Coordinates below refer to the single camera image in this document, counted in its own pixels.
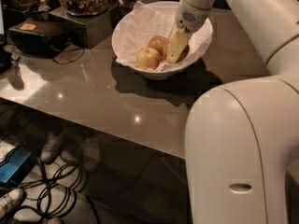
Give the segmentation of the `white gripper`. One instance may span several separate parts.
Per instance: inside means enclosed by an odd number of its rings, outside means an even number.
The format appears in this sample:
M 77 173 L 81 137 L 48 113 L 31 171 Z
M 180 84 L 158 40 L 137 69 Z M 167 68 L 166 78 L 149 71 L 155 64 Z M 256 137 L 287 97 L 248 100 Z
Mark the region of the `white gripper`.
M 179 0 L 175 15 L 175 24 L 178 28 L 170 39 L 166 60 L 169 63 L 177 63 L 181 60 L 184 50 L 188 47 L 191 35 L 206 22 L 209 10 L 203 10 L 191 6 L 184 0 Z

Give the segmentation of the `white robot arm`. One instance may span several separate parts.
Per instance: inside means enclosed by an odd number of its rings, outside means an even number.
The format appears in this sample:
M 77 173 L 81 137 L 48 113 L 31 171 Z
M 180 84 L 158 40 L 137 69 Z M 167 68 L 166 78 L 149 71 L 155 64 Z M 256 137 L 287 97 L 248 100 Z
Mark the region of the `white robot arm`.
M 180 0 L 176 44 L 215 0 Z M 298 157 L 297 0 L 226 0 L 269 74 L 218 86 L 192 106 L 185 159 L 193 224 L 289 224 L 285 176 Z

